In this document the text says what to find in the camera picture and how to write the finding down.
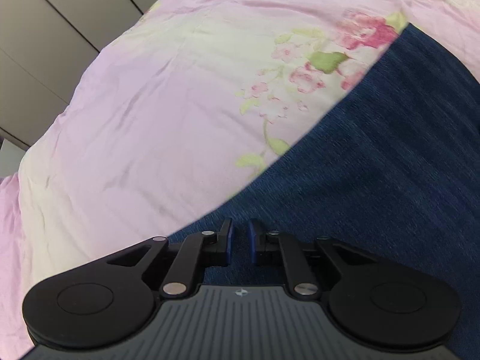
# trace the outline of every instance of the silver rivet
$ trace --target silver rivet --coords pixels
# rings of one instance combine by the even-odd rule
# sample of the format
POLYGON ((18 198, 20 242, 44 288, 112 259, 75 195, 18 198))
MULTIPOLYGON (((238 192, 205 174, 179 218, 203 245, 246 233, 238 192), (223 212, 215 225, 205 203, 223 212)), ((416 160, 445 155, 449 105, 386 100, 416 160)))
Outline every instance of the silver rivet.
POLYGON ((169 295, 180 295, 187 290, 184 283, 167 283, 163 286, 163 292, 169 295))
POLYGON ((318 287, 312 283, 300 283, 294 288, 295 292, 300 295, 313 295, 318 291, 318 287))

